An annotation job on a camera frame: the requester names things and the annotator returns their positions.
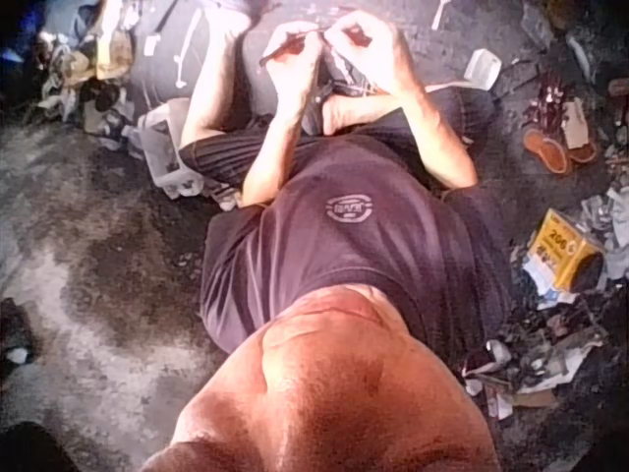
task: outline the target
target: stained floor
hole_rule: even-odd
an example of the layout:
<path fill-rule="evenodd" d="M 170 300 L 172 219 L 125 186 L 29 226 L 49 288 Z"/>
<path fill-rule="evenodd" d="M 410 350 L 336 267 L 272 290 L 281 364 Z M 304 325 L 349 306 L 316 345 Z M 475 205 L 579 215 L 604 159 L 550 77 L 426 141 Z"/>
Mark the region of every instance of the stained floor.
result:
<path fill-rule="evenodd" d="M 156 3 L 140 25 L 139 44 L 166 8 Z M 268 77 L 256 67 L 272 29 L 294 19 L 332 21 L 332 2 L 286 3 L 243 44 L 239 93 L 256 113 L 272 112 L 275 103 Z M 551 64 L 581 87 L 564 47 L 542 56 L 521 31 L 519 1 L 454 0 L 440 31 L 430 31 L 437 3 L 361 5 L 404 30 L 428 84 L 460 78 L 472 52 L 486 47 L 504 64 L 516 58 Z M 152 106 L 192 93 L 205 22 L 187 59 L 185 88 L 175 88 L 172 58 L 195 8 L 182 0 L 156 56 L 137 58 L 138 108 L 144 91 Z M 558 180 L 522 150 L 519 113 L 533 93 L 530 86 L 503 99 L 478 154 L 484 185 L 502 196 L 514 244 L 529 238 L 548 207 L 573 209 L 609 183 L 600 161 Z M 84 471 L 136 470 L 169 441 L 180 409 L 224 360 L 197 318 L 204 230 L 217 208 L 201 199 L 168 200 L 151 186 L 143 162 L 104 150 L 69 125 L 8 126 L 0 140 L 0 292 L 26 308 L 39 341 L 36 362 L 2 386 L 0 426 L 44 425 Z M 612 312 L 626 313 L 626 291 L 618 300 Z M 622 329 L 560 391 L 560 407 L 492 423 L 505 470 L 570 470 L 600 431 L 622 423 Z"/>

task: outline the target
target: dark t-shirt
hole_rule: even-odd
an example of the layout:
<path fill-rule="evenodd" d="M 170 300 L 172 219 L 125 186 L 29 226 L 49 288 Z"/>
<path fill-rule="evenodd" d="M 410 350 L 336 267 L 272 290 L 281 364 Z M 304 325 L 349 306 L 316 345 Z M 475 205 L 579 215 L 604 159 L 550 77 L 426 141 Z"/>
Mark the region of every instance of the dark t-shirt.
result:
<path fill-rule="evenodd" d="M 373 286 L 446 364 L 478 349 L 509 309 L 501 221 L 488 193 L 435 198 L 381 143 L 327 141 L 268 207 L 209 223 L 201 315 L 234 351 L 301 296 Z"/>

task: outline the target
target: shoe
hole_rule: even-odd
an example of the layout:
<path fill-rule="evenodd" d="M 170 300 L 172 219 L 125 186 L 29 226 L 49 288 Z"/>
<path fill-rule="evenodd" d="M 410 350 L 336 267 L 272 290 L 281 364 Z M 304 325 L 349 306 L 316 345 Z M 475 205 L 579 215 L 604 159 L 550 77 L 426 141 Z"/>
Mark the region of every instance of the shoe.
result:
<path fill-rule="evenodd" d="M 568 174 L 572 170 L 563 146 L 547 138 L 540 130 L 529 130 L 524 135 L 524 147 L 537 155 L 553 174 Z"/>
<path fill-rule="evenodd" d="M 592 143 L 587 143 L 577 149 L 569 149 L 568 157 L 579 164 L 587 164 L 597 156 L 597 147 Z"/>

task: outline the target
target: yellow cardboard box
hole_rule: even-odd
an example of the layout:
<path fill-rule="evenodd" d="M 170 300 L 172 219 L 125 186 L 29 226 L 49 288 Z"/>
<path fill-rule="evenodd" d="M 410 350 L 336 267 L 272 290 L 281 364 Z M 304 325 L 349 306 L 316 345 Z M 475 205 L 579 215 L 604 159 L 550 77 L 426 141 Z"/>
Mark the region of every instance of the yellow cardboard box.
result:
<path fill-rule="evenodd" d="M 581 261 L 601 252 L 603 248 L 597 241 L 551 208 L 529 249 L 525 270 L 537 284 L 540 295 L 548 291 L 570 292 Z"/>

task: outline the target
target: hand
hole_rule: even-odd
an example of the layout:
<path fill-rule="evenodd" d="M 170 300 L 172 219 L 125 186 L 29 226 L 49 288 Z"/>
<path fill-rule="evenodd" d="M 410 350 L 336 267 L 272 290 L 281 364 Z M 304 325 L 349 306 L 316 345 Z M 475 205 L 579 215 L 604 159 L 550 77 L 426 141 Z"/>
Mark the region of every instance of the hand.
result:
<path fill-rule="evenodd" d="M 323 41 L 318 25 L 309 22 L 293 22 L 280 25 L 273 33 L 264 56 L 286 44 L 292 44 L 285 52 L 270 59 L 266 70 L 277 91 L 276 116 L 288 119 L 303 116 L 310 93 L 315 84 L 318 62 Z"/>
<path fill-rule="evenodd" d="M 421 86 L 403 34 L 374 15 L 352 12 L 326 31 L 325 39 L 370 81 L 393 96 Z"/>

